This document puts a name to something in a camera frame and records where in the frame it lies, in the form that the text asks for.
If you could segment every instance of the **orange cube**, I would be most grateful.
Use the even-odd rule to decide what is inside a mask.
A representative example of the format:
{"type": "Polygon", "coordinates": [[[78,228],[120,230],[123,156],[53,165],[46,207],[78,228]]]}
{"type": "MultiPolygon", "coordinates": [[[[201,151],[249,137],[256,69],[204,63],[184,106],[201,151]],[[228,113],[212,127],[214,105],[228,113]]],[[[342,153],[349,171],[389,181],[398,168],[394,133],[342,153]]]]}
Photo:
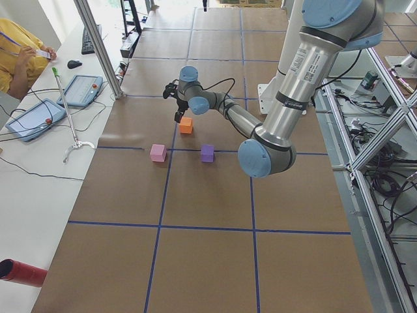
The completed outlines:
{"type": "Polygon", "coordinates": [[[180,133],[191,134],[193,132],[193,119],[191,117],[183,117],[180,122],[180,133]]]}

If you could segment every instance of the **blue tablet device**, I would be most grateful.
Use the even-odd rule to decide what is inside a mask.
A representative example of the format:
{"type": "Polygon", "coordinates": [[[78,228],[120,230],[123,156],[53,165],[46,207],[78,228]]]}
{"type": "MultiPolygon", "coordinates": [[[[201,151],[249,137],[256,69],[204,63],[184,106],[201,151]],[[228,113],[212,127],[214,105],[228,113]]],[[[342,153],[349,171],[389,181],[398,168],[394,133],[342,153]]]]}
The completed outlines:
{"type": "Polygon", "coordinates": [[[65,109],[45,99],[6,124],[6,128],[24,142],[35,139],[65,117],[65,109]]]}
{"type": "MultiPolygon", "coordinates": [[[[101,76],[75,75],[64,89],[66,103],[74,108],[85,108],[97,96],[102,84],[101,76]]],[[[57,103],[64,105],[61,97],[57,103]]]]}

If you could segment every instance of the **red cylinder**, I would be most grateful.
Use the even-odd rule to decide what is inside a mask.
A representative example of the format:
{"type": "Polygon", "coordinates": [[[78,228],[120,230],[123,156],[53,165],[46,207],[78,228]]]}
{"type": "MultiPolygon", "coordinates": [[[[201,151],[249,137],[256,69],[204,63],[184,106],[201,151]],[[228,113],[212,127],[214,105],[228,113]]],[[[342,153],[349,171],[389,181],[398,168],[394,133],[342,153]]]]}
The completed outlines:
{"type": "Polygon", "coordinates": [[[0,279],[9,282],[42,287],[47,273],[45,269],[11,259],[0,262],[0,279]]]}

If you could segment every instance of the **person's hand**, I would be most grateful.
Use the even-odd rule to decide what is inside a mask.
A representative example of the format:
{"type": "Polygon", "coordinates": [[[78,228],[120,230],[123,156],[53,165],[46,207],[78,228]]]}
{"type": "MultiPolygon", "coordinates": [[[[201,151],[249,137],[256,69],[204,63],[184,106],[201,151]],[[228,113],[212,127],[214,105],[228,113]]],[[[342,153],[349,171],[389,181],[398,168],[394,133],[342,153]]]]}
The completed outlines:
{"type": "Polygon", "coordinates": [[[52,47],[45,47],[42,46],[40,48],[41,50],[45,51],[45,52],[49,52],[51,55],[51,61],[55,60],[57,58],[57,53],[55,52],[55,49],[53,49],[52,47]]]}
{"type": "Polygon", "coordinates": [[[36,50],[30,46],[22,46],[20,48],[18,60],[16,61],[17,66],[26,67],[29,60],[36,55],[36,50]]]}

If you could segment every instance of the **yellow shirt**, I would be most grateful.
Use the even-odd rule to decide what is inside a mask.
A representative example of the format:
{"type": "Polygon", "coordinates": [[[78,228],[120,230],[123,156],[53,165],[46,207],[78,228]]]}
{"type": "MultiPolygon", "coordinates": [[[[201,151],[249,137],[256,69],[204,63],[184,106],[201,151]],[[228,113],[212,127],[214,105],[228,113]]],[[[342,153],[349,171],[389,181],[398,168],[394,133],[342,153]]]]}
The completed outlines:
{"type": "MultiPolygon", "coordinates": [[[[33,34],[6,18],[0,18],[0,31],[22,46],[31,46],[39,49],[43,45],[43,42],[33,34]]],[[[7,40],[3,35],[0,35],[0,48],[0,90],[6,93],[10,89],[10,83],[14,75],[14,66],[18,58],[13,53],[19,54],[20,47],[7,40]]],[[[32,87],[47,64],[48,59],[45,57],[37,55],[31,58],[26,71],[28,88],[32,87]]]]}

